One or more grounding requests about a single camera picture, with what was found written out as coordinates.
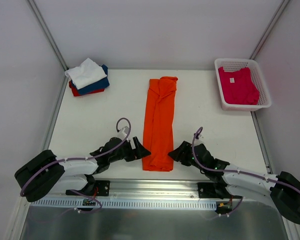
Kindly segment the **red folded t-shirt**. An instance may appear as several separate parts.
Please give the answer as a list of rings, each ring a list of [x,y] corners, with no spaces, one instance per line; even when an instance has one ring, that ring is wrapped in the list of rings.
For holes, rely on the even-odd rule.
[[[101,88],[101,89],[96,89],[94,91],[91,91],[91,92],[88,92],[88,93],[84,93],[84,94],[80,94],[78,92],[78,90],[75,88],[75,86],[72,84],[72,81],[69,81],[68,82],[68,86],[69,88],[71,89],[71,92],[73,94],[74,97],[81,97],[81,96],[85,96],[85,95],[91,95],[91,94],[96,94],[96,93],[102,93],[105,91],[104,88]]]

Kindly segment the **aluminium corner post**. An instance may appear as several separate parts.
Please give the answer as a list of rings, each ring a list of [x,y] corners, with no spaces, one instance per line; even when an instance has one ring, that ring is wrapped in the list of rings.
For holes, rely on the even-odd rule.
[[[281,19],[283,13],[287,9],[288,5],[291,3],[291,0],[282,0],[273,14],[272,18],[270,19],[268,25],[266,26],[263,34],[261,35],[259,41],[257,42],[257,45],[255,46],[254,50],[252,51],[249,59],[255,60],[258,56],[258,54],[262,51],[263,47],[265,46],[270,34],[274,30],[276,24]]]
[[[62,56],[62,53],[44,19],[44,16],[42,15],[37,3],[35,0],[26,0],[26,3],[28,4],[31,12],[33,13],[40,29],[42,30],[49,46],[51,47],[54,55],[56,56],[58,62],[60,63],[61,67],[63,68],[64,71],[68,70],[68,65]]]

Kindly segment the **left aluminium corner post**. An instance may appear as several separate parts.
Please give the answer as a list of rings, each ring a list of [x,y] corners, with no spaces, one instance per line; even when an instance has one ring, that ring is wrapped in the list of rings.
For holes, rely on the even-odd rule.
[[[26,0],[26,3],[28,4],[31,12],[33,13],[40,29],[42,30],[49,46],[51,47],[54,55],[56,56],[58,62],[60,63],[61,67],[63,68],[64,71],[68,70],[68,65],[62,56],[62,53],[44,19],[44,16],[42,15],[37,3],[35,0]]]

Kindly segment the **orange t-shirt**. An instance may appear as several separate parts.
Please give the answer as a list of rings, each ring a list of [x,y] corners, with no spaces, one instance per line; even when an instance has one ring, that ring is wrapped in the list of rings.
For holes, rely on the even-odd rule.
[[[175,76],[149,80],[143,146],[151,155],[142,159],[144,171],[170,172],[174,169],[174,161],[168,153],[174,150],[173,121],[177,81]]]

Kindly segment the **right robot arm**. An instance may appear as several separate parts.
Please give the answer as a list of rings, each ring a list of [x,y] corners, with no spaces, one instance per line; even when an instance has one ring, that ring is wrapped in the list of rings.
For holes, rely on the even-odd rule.
[[[184,166],[196,167],[213,182],[219,198],[229,195],[255,200],[276,209],[285,219],[300,225],[300,181],[291,173],[261,174],[215,158],[201,141],[183,141],[168,153]]]

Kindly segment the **pink t-shirt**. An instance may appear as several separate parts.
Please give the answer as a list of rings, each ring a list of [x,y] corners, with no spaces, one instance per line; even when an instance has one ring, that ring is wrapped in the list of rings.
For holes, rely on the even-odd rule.
[[[251,70],[248,67],[234,72],[218,68],[223,97],[227,104],[257,105],[260,92],[252,82]]]

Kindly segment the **white plastic basket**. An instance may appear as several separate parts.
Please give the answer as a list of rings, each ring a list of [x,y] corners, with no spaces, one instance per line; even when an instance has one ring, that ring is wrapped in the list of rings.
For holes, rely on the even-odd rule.
[[[225,111],[248,111],[254,112],[261,108],[268,108],[271,106],[270,94],[261,72],[258,63],[252,59],[240,59],[240,58],[217,58],[214,61],[217,83],[221,99],[221,107]],[[218,68],[223,67],[226,72],[235,72],[242,68],[249,68],[251,80],[255,87],[259,91],[259,100],[257,105],[243,105],[243,104],[228,104],[226,103],[223,95],[222,85],[220,81],[220,76]]]

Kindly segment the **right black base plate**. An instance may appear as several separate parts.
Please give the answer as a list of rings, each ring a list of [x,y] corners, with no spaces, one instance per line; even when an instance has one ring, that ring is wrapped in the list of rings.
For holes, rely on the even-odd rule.
[[[197,191],[200,199],[224,199],[229,198],[229,194],[222,184],[213,182],[198,182]]]

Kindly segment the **blue folded t-shirt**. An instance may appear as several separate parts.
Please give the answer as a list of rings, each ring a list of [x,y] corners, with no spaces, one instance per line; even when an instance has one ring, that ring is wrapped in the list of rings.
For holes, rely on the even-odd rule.
[[[99,71],[100,68],[102,68],[104,73],[106,75],[108,75],[108,67],[106,65],[103,64],[102,66],[98,66],[97,67],[97,72],[100,72]],[[89,75],[90,76],[93,73],[93,71],[95,71],[95,70],[88,69],[88,67],[82,67],[82,70],[83,70],[83,73],[81,74],[82,77],[84,75],[87,75],[87,76]],[[105,89],[109,86],[110,86],[110,83],[109,83],[108,77],[106,76],[106,77],[100,79],[99,81],[93,82],[92,84],[87,85],[83,88],[77,89],[76,86],[75,86],[75,88],[78,90],[78,92],[80,94],[86,94],[86,93],[90,93],[94,90]]]

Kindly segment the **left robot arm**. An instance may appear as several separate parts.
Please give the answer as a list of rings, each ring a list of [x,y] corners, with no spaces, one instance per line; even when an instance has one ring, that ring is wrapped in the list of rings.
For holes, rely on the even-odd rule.
[[[137,137],[123,141],[112,137],[87,158],[57,160],[50,150],[44,150],[20,169],[14,177],[21,196],[35,202],[48,194],[92,195],[97,186],[93,176],[108,170],[111,163],[133,162],[151,155]]]

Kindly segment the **right aluminium corner post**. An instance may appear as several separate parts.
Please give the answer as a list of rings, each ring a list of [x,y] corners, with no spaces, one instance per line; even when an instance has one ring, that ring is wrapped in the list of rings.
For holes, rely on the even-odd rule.
[[[265,46],[270,34],[274,30],[276,24],[281,19],[283,13],[287,9],[288,5],[291,3],[291,0],[282,0],[273,14],[272,18],[270,19],[268,25],[266,26],[263,34],[261,35],[259,41],[257,42],[257,45],[255,46],[254,50],[252,51],[249,59],[255,60],[258,56],[258,54],[262,51],[263,47]]]

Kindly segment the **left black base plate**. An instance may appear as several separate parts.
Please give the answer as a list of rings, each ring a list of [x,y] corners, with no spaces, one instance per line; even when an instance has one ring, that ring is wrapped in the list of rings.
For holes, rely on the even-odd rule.
[[[109,180],[95,180],[90,178],[87,184],[81,190],[76,190],[78,193],[90,197],[108,197],[110,191]]]

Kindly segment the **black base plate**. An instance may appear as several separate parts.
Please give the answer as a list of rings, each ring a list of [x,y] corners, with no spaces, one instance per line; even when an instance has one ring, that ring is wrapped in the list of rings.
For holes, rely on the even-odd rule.
[[[198,182],[197,191],[200,199],[224,199],[229,198],[229,194],[222,184],[213,182]]]
[[[108,197],[110,191],[109,180],[95,180],[90,178],[87,184],[81,190],[76,190],[78,193],[90,197]]]

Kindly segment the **aluminium mounting rail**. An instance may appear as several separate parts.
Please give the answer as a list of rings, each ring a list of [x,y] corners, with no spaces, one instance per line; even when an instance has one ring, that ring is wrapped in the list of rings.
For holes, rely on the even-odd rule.
[[[138,200],[219,200],[199,198],[197,183],[208,180],[154,180],[154,179],[110,179],[109,199]]]

